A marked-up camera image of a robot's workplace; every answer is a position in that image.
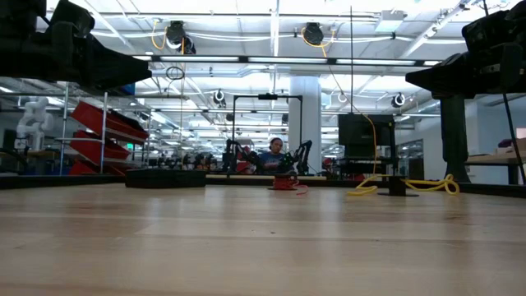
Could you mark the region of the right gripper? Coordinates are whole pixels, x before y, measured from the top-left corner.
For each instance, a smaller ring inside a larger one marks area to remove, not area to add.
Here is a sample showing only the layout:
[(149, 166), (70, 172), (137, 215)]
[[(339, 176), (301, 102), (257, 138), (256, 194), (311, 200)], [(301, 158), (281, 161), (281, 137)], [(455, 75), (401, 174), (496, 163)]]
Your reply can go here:
[(498, 44), (476, 56), (473, 66), (468, 53), (456, 53), (435, 66), (410, 72), (406, 82), (431, 92), (433, 99), (479, 94), (526, 93), (526, 49), (517, 43)]

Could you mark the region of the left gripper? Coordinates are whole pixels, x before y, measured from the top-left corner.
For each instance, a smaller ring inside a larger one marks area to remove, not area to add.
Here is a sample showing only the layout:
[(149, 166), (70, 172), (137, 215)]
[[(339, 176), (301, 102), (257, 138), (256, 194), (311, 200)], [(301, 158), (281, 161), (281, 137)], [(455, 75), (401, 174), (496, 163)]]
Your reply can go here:
[(147, 61), (103, 46), (94, 36), (78, 37), (72, 23), (44, 33), (0, 37), (0, 76), (48, 81), (92, 82), (101, 89), (152, 77)]

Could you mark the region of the black plastic cord spool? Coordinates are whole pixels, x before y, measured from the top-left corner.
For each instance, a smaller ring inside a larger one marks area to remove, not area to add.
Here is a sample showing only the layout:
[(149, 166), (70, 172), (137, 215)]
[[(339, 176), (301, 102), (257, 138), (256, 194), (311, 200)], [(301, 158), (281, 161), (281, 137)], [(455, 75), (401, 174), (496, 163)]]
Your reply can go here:
[(378, 195), (390, 197), (417, 197), (417, 194), (407, 193), (407, 185), (401, 176), (388, 177), (388, 191), (378, 192)]
[(298, 176), (290, 173), (281, 173), (274, 176), (271, 190), (275, 191), (296, 191)]

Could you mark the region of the red plastic bin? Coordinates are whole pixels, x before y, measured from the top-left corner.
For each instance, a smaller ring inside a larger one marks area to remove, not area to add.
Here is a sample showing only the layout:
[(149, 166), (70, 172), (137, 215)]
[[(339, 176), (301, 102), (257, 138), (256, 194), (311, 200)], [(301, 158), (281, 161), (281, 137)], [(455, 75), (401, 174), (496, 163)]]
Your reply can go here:
[(100, 167), (92, 164), (90, 161), (76, 160), (69, 171), (69, 175), (95, 175), (99, 173), (124, 176), (125, 169), (112, 165), (106, 165), (104, 166), (103, 171), (100, 171)]
[(135, 120), (114, 110), (104, 112), (94, 105), (80, 102), (71, 113), (72, 118), (97, 135), (102, 134), (105, 119), (105, 136), (120, 141), (142, 145), (150, 134)]
[(105, 159), (125, 160), (130, 155), (128, 150), (109, 138), (105, 139), (104, 149), (102, 149), (102, 144), (99, 142), (100, 136), (93, 132), (78, 130), (74, 133), (74, 138), (75, 140), (70, 141), (69, 146), (93, 163), (100, 162), (101, 151), (104, 152)]

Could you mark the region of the metal shelf rack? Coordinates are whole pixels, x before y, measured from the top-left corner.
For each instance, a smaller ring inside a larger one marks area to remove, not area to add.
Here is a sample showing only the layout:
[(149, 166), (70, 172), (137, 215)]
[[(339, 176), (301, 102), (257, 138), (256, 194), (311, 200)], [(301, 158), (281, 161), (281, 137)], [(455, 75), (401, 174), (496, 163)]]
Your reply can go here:
[[(114, 110), (116, 112), (118, 112), (117, 110), (115, 109), (111, 109), (109, 106), (108, 106), (108, 94), (104, 94), (104, 97), (103, 97), (103, 103), (102, 103), (102, 106), (101, 107), (98, 107), (98, 108), (101, 108), (104, 112), (108, 111), (108, 110)], [(65, 111), (63, 113), (63, 116), (62, 116), (62, 119), (64, 121), (67, 121), (69, 118), (76, 121), (74, 118), (72, 118), (71, 116), (71, 113), (73, 112), (73, 110), (69, 113), (68, 111)], [(84, 125), (81, 125), (81, 128), (78, 129), (78, 130), (82, 130), (82, 131), (86, 131), (86, 132), (92, 132), (88, 127), (85, 127)], [(105, 136), (105, 119), (103, 119), (103, 129), (102, 129), (102, 134), (101, 135), (98, 135), (100, 136), (100, 139), (99, 139), (99, 142), (102, 144), (102, 149), (104, 149), (104, 143), (105, 143), (105, 139), (107, 138)], [(62, 145), (61, 147), (61, 157), (64, 157), (65, 156), (65, 153), (66, 153), (66, 149), (69, 148), (73, 151), (74, 155), (73, 155), (73, 161), (72, 161), (72, 165), (71, 167), (73, 166), (73, 163), (76, 161), (76, 160), (87, 160), (87, 161), (90, 161), (88, 160), (85, 156), (81, 155), (79, 152), (77, 152), (76, 150), (73, 150), (69, 144), (70, 144), (70, 141), (74, 141), (75, 138), (74, 138), (74, 133), (77, 132), (78, 130), (74, 131), (72, 133), (71, 136), (62, 136), (60, 138), (58, 138), (58, 141), (60, 142), (60, 144)], [(125, 173), (126, 171), (128, 171), (129, 169), (138, 169), (140, 168), (144, 163), (145, 163), (145, 158), (143, 156), (137, 156), (136, 155), (136, 152), (139, 148), (142, 148), (144, 149), (145, 148), (145, 144), (147, 143), (148, 139), (145, 141), (144, 144), (142, 145), (137, 145), (137, 144), (133, 144), (133, 143), (129, 143), (127, 141), (120, 141), (120, 140), (117, 140), (117, 139), (114, 139), (114, 138), (109, 138), (111, 141), (114, 141), (115, 143), (117, 143), (118, 145), (120, 145), (122, 148), (128, 150), (130, 152), (130, 155), (125, 159), (125, 160), (116, 160), (116, 159), (110, 159), (110, 158), (104, 158), (104, 152), (101, 151), (101, 157), (100, 157), (100, 162), (97, 164), (97, 163), (93, 163), (92, 161), (90, 161), (92, 164), (94, 165), (97, 165), (100, 167), (100, 171), (103, 171), (103, 168), (104, 166), (106, 165), (112, 165), (112, 166), (116, 166), (118, 168), (123, 168), (125, 169)]]

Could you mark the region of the tall black column stand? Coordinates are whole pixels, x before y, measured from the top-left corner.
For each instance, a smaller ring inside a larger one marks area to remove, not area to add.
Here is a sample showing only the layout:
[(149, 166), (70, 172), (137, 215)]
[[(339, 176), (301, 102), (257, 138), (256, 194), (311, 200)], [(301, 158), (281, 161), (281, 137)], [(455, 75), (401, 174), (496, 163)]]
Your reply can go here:
[(465, 98), (453, 95), (441, 100), (441, 139), (445, 174), (452, 174), (460, 183), (470, 183), (465, 162), (468, 143), (465, 122)]

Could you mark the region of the wooden side table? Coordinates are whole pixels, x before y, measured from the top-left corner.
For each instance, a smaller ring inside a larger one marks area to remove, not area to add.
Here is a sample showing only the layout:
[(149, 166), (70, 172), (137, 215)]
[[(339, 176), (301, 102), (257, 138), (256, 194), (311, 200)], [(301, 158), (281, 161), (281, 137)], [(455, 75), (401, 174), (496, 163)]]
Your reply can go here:
[[(526, 138), (518, 139), (519, 154), (523, 164), (526, 164)], [(492, 155), (472, 155), (465, 162), (467, 166), (503, 166), (507, 168), (508, 184), (519, 184), (519, 161), (514, 148), (500, 148), (500, 152)]]

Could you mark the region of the black monitor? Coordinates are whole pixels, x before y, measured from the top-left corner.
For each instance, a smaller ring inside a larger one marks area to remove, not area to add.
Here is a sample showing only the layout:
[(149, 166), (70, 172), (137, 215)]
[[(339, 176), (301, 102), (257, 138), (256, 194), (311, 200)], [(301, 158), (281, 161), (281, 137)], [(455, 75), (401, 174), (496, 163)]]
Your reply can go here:
[(392, 115), (346, 113), (338, 116), (339, 145), (349, 158), (373, 158), (378, 146), (395, 147)]

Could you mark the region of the white pillar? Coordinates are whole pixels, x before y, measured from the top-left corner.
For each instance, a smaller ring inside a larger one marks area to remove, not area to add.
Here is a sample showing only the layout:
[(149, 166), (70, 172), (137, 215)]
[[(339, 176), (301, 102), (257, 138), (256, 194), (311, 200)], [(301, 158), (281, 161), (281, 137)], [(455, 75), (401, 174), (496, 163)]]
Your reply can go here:
[(309, 173), (321, 171), (321, 85), (318, 76), (291, 76), (288, 100), (288, 149), (312, 141)]

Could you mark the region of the person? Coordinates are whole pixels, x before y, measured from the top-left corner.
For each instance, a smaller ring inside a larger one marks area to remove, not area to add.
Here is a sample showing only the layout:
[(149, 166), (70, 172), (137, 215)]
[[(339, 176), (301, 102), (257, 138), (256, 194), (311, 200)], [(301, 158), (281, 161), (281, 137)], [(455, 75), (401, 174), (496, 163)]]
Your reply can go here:
[(259, 155), (263, 174), (290, 173), (293, 171), (292, 165), (288, 167), (283, 165), (285, 154), (281, 152), (282, 148), (283, 141), (275, 137), (270, 141), (269, 151)]

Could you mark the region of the long horizontal light rail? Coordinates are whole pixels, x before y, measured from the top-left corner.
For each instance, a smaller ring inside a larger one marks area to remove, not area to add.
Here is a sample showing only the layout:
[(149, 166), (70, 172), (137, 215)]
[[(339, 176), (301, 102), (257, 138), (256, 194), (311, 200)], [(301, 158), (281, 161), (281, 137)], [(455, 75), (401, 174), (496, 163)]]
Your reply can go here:
[(381, 59), (381, 58), (294, 58), (264, 56), (202, 56), (202, 55), (135, 55), (147, 62), (194, 62), (194, 63), (258, 63), (298, 65), (338, 65), (369, 67), (433, 67), (440, 60)]

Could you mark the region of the black aluminium table frame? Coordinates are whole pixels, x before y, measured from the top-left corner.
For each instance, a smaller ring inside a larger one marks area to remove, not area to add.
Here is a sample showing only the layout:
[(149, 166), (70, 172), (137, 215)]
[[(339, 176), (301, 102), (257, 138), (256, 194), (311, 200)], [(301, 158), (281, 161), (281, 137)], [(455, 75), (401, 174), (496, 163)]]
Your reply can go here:
[[(325, 180), (322, 178), (300, 176), (301, 185), (308, 187), (341, 187), (352, 188), (357, 181)], [(24, 189), (37, 187), (68, 187), (80, 185), (98, 185), (109, 183), (123, 183), (127, 186), (148, 189), (183, 188), (185, 185), (179, 179), (165, 179), (161, 181), (140, 181), (137, 185), (128, 182), (124, 177), (114, 175), (79, 175), (79, 176), (1, 176), (0, 190)], [(224, 175), (214, 175), (210, 178), (191, 180), (189, 187), (204, 187), (206, 185), (224, 186), (266, 186), (273, 183), (271, 176), (238, 175), (230, 178)], [(460, 183), (462, 193), (480, 194), (499, 197), (517, 197), (526, 199), (526, 186), (521, 185), (493, 185), (480, 183)]]

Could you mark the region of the distant black gantry frame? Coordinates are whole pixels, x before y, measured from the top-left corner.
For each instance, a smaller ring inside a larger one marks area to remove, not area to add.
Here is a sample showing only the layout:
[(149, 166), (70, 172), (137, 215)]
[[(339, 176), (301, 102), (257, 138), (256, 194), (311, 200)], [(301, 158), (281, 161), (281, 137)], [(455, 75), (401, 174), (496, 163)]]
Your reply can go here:
[(241, 154), (242, 160), (249, 162), (257, 167), (257, 172), (262, 170), (261, 162), (259, 161), (256, 154), (248, 154), (242, 146), (235, 140), (237, 133), (236, 130), (236, 111), (237, 111), (237, 100), (238, 99), (258, 99), (258, 100), (277, 100), (277, 99), (297, 99), (299, 107), (299, 141), (300, 145), (291, 155), (287, 153), (285, 155), (284, 163), (280, 166), (281, 169), (286, 169), (292, 164), (296, 164), (296, 170), (298, 175), (308, 175), (309, 173), (309, 164), (308, 156), (311, 150), (312, 141), (302, 141), (303, 136), (303, 96), (302, 95), (275, 95), (275, 94), (259, 94), (259, 95), (234, 95), (233, 96), (233, 111), (232, 111), (232, 135), (231, 138), (227, 140), (226, 145), (226, 154), (228, 156), (224, 169), (226, 170), (227, 175), (235, 174), (237, 172), (238, 164), (238, 153)]

